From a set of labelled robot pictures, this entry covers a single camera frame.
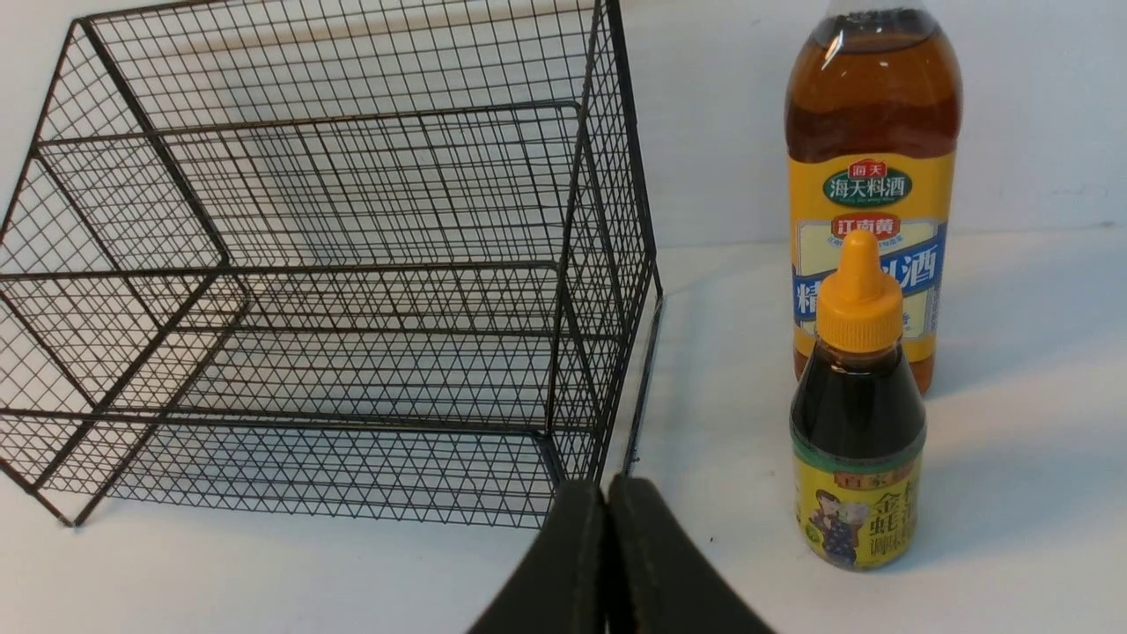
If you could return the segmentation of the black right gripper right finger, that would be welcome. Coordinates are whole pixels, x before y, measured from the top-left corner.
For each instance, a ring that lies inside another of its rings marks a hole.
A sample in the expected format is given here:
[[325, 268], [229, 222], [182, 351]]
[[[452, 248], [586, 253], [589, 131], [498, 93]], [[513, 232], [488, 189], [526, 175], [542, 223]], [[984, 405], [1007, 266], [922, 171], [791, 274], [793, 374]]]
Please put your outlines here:
[[648, 479], [607, 490], [609, 633], [770, 633]]

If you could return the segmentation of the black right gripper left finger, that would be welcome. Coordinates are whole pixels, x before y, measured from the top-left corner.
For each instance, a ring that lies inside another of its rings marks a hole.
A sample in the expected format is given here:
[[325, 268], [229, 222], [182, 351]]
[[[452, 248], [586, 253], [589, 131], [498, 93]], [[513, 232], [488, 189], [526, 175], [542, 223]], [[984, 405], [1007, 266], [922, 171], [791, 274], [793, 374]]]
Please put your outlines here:
[[596, 484], [564, 482], [520, 565], [471, 633], [603, 633], [607, 507]]

